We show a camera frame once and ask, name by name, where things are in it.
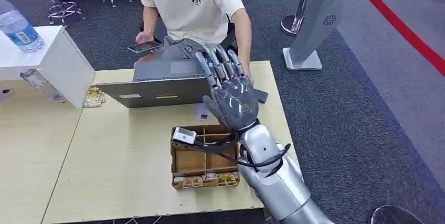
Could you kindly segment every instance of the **cardboard box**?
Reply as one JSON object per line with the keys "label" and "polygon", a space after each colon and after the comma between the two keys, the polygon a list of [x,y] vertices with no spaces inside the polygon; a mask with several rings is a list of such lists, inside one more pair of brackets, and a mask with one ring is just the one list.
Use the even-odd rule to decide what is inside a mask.
{"label": "cardboard box", "polygon": [[[221,142],[230,135],[230,129],[221,125],[187,126],[184,129],[195,131],[197,139],[211,144]],[[237,186],[239,172],[235,162],[221,156],[171,142],[172,186],[177,190],[209,187]],[[224,154],[238,159],[238,143],[228,147]]]}

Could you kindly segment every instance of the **small white device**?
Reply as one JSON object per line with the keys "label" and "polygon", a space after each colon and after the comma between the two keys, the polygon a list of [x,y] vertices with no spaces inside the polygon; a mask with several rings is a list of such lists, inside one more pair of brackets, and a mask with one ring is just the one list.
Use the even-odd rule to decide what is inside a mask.
{"label": "small white device", "polygon": [[194,144],[196,140],[196,132],[189,131],[181,127],[176,127],[173,133],[173,139],[187,144]]}

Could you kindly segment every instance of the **water bottle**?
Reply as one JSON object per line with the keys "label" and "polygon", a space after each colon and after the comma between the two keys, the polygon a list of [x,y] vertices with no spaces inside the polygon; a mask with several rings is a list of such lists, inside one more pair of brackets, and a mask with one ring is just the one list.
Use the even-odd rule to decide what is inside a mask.
{"label": "water bottle", "polygon": [[0,30],[25,52],[35,52],[44,45],[34,27],[6,0],[0,0]]}
{"label": "water bottle", "polygon": [[35,69],[21,72],[20,77],[34,89],[42,93],[46,100],[50,102],[59,101],[63,97],[62,94]]}

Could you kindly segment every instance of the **white t-shirt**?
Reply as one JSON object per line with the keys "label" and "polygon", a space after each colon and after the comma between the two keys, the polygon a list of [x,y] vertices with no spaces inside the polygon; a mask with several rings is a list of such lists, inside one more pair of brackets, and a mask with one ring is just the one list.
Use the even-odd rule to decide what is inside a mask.
{"label": "white t-shirt", "polygon": [[227,37],[228,19],[240,8],[241,0],[141,0],[156,7],[173,39],[189,38],[200,44],[219,44]]}

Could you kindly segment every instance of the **robotic arm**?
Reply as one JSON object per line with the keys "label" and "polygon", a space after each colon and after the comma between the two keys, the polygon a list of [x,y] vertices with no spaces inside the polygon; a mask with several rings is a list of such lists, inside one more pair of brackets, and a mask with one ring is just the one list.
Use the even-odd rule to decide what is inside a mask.
{"label": "robotic arm", "polygon": [[231,50],[227,55],[220,45],[216,52],[206,46],[204,49],[217,78],[203,54],[196,53],[212,94],[212,98],[203,97],[203,102],[221,125],[232,129],[232,134],[231,139],[219,146],[206,146],[196,141],[188,144],[229,158],[223,154],[225,146],[239,141],[238,168],[274,219],[280,223],[333,223],[312,201],[299,166],[287,153],[290,144],[283,146],[276,142],[270,131],[259,123],[258,101],[237,55]]}

